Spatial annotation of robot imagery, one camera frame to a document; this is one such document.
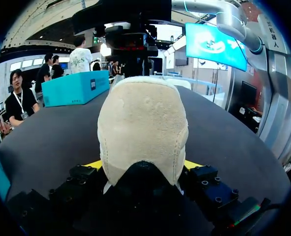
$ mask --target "man with glasses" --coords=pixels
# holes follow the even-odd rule
[[[30,89],[22,89],[22,80],[22,71],[20,69],[12,71],[10,84],[13,86],[14,91],[5,101],[5,106],[9,122],[14,127],[39,111],[39,105],[32,91]]]

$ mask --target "cable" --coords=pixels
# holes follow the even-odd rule
[[[218,71],[216,73],[216,81],[215,81],[215,91],[214,91],[214,96],[213,96],[213,103],[214,103],[214,100],[215,100],[215,95],[216,95],[216,88],[218,86],[218,75],[219,75],[219,63],[217,63],[218,65]]]

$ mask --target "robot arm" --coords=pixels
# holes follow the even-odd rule
[[[262,52],[262,41],[241,20],[240,11],[233,4],[218,0],[173,0],[172,9],[215,14],[219,31],[244,43],[252,53]]]

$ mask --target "lanyard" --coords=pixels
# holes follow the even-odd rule
[[[19,105],[21,106],[21,108],[22,108],[22,114],[23,114],[23,113],[24,113],[24,109],[23,109],[23,105],[22,105],[22,103],[23,103],[23,90],[22,90],[22,97],[21,97],[22,102],[18,99],[18,97],[17,97],[17,95],[16,95],[15,92],[13,92],[13,94],[14,94],[14,96],[16,97],[17,102],[18,102]]]

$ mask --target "blue display screen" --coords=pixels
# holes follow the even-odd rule
[[[60,62],[59,64],[60,64],[60,66],[62,67],[63,70],[67,69],[67,62]]]
[[[220,32],[218,28],[186,23],[186,38],[188,57],[212,60],[246,71],[245,45]]]

